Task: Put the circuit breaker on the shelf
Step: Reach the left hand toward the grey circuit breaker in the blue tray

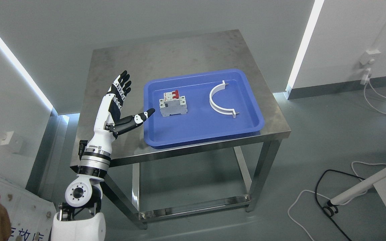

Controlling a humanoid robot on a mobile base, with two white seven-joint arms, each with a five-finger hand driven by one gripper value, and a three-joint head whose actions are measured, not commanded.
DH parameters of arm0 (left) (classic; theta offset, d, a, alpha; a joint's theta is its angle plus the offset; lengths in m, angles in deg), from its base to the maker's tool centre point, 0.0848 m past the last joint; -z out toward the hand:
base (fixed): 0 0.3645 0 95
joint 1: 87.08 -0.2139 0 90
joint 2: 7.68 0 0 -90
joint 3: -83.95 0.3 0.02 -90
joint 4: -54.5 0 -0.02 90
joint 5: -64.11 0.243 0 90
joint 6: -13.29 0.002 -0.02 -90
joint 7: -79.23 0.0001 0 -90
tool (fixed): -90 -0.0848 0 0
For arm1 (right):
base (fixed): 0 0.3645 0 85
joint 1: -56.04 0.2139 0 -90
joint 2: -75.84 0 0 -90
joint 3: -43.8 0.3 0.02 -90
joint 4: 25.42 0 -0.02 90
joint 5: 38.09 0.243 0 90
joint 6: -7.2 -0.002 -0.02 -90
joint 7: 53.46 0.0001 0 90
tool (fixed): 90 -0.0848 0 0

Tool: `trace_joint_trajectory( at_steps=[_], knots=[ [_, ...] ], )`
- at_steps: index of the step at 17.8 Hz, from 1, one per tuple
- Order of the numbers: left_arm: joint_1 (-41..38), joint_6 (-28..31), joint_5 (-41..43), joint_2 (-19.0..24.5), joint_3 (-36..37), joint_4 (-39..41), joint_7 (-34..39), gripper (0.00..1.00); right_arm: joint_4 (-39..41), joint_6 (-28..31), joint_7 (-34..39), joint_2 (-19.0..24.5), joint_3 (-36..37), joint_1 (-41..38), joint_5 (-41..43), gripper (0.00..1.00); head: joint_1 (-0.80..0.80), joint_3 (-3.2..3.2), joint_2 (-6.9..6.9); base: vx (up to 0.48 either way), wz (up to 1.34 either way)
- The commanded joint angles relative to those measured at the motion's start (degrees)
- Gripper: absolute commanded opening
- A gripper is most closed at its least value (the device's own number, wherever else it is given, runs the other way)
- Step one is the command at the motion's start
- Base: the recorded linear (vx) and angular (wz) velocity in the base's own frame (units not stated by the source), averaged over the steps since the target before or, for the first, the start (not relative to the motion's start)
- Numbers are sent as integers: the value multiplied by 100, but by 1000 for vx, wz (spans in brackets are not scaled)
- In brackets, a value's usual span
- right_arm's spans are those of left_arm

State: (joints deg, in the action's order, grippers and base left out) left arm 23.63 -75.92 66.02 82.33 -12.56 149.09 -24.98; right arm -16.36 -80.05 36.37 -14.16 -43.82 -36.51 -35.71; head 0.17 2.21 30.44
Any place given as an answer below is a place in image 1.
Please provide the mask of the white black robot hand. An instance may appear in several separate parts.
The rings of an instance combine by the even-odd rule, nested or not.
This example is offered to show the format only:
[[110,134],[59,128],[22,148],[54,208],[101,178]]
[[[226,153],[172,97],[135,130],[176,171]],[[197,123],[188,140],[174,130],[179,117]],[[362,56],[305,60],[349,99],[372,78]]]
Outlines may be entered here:
[[121,117],[131,84],[130,75],[126,70],[112,82],[99,106],[93,128],[94,136],[87,144],[87,149],[111,153],[112,142],[118,136],[140,127],[155,113],[156,110],[150,108],[136,115]]

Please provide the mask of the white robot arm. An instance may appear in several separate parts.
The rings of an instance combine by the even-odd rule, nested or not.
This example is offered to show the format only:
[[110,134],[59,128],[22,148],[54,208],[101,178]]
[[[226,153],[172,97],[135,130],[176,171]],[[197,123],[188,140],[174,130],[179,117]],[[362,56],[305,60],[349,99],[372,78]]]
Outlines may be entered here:
[[86,140],[79,142],[77,178],[66,188],[50,234],[51,241],[103,241],[106,222],[101,212],[101,182],[107,174],[110,153]]

